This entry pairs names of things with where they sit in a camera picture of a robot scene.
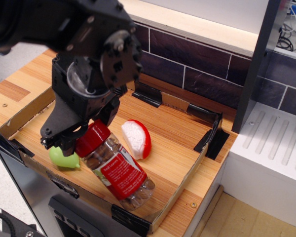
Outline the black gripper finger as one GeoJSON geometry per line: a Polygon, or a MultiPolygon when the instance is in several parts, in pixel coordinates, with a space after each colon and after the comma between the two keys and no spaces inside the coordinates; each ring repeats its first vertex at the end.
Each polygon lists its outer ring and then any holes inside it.
{"type": "Polygon", "coordinates": [[[61,149],[62,154],[65,157],[69,157],[74,154],[75,144],[76,144],[76,139],[61,138],[59,148],[61,149]]]}
{"type": "Polygon", "coordinates": [[[118,97],[112,98],[101,110],[100,120],[106,125],[109,126],[113,119],[115,118],[120,101],[118,97]]]}

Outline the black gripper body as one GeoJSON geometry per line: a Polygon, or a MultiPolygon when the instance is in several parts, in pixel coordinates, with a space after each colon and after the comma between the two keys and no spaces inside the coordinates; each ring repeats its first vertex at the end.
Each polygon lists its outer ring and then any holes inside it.
{"type": "Polygon", "coordinates": [[[127,92],[126,85],[106,87],[99,62],[63,53],[52,60],[52,89],[55,107],[40,130],[46,149],[59,147],[61,138],[82,137],[89,121],[100,119],[102,108],[127,92]]]}

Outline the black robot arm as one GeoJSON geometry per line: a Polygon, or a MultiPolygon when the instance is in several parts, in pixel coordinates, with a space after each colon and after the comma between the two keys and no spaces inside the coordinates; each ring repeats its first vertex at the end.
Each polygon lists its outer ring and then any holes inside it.
{"type": "Polygon", "coordinates": [[[142,72],[136,25],[117,0],[0,0],[0,53],[20,43],[46,45],[56,105],[41,143],[74,153],[90,120],[109,125],[126,85],[142,72]]]}

